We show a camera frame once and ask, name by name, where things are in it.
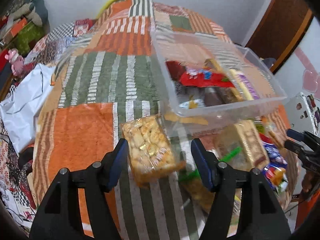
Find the person's right hand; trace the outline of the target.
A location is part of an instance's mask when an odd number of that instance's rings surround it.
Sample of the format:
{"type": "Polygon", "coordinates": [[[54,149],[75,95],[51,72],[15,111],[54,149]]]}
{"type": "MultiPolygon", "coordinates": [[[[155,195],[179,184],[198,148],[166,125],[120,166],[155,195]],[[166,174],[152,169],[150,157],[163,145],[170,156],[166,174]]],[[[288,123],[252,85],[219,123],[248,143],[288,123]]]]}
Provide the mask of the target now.
{"type": "Polygon", "coordinates": [[[313,194],[319,186],[319,175],[312,171],[307,171],[303,181],[302,190],[304,193],[313,194]]]}

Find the orange jacket forearm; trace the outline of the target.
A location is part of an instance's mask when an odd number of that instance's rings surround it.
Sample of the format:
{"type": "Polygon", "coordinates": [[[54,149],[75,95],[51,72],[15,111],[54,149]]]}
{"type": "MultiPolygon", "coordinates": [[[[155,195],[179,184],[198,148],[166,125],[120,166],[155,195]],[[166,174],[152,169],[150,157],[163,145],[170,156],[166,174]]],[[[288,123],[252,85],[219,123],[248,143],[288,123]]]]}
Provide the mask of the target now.
{"type": "Polygon", "coordinates": [[[318,198],[319,198],[319,190],[311,197],[310,200],[299,202],[295,229],[299,228],[303,224],[304,220],[312,210],[318,198]]]}

